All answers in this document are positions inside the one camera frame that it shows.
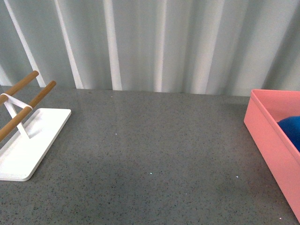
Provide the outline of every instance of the wooden rod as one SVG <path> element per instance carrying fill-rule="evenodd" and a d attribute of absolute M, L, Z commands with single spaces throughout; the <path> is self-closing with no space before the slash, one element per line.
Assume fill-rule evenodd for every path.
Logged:
<path fill-rule="evenodd" d="M 29 102 L 29 105 L 34 108 L 37 106 L 37 104 L 54 88 L 56 85 L 55 81 L 51 81 L 48 83 L 48 85 L 34 98 L 31 102 Z"/>
<path fill-rule="evenodd" d="M 19 90 L 21 90 L 23 87 L 25 87 L 27 84 L 30 83 L 34 78 L 38 76 L 38 71 L 33 71 L 30 74 L 28 74 L 25 78 L 20 80 L 18 83 L 16 83 L 13 87 L 8 89 L 5 93 L 13 96 L 15 93 L 17 93 Z M 0 105 L 2 105 L 4 102 L 8 100 L 8 97 L 5 95 L 0 96 Z"/>
<path fill-rule="evenodd" d="M 23 108 L 10 122 L 0 130 L 0 142 L 31 112 L 30 107 Z"/>
<path fill-rule="evenodd" d="M 56 85 L 55 81 L 51 81 L 48 85 L 29 103 L 29 105 L 34 108 Z M 30 107 L 23 108 L 14 118 L 8 122 L 0 130 L 0 142 L 31 112 Z"/>

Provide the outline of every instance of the curtain fold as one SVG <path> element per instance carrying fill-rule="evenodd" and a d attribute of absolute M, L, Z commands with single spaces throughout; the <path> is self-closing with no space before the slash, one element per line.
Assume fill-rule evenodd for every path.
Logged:
<path fill-rule="evenodd" d="M 0 0 L 0 85 L 300 90 L 300 0 Z"/>

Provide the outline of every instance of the pink plastic bin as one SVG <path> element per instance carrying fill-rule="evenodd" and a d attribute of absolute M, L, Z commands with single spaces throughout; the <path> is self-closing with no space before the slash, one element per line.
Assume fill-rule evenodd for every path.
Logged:
<path fill-rule="evenodd" d="M 244 122 L 300 222 L 300 153 L 277 122 L 300 116 L 300 91 L 252 90 Z"/>

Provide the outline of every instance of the white base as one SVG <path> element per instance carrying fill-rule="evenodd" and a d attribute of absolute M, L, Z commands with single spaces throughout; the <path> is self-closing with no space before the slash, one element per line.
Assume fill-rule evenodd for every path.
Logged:
<path fill-rule="evenodd" d="M 0 150 L 0 180 L 29 180 L 70 115 L 69 109 L 36 110 L 24 124 L 30 139 L 18 131 Z"/>

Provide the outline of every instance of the rack stand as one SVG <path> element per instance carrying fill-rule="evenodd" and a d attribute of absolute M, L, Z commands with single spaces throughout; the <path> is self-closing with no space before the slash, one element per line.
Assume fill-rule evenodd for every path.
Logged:
<path fill-rule="evenodd" d="M 0 104 L 4 103 L 12 116 L 12 120 L 0 130 L 0 141 L 15 127 L 19 130 L 0 149 L 0 180 L 29 180 L 71 115 L 69 109 L 40 108 L 22 124 L 21 121 L 56 85 L 51 81 L 29 104 L 12 97 L 37 76 L 38 72 L 33 71 L 0 95 Z M 17 114 L 13 105 L 23 109 Z"/>

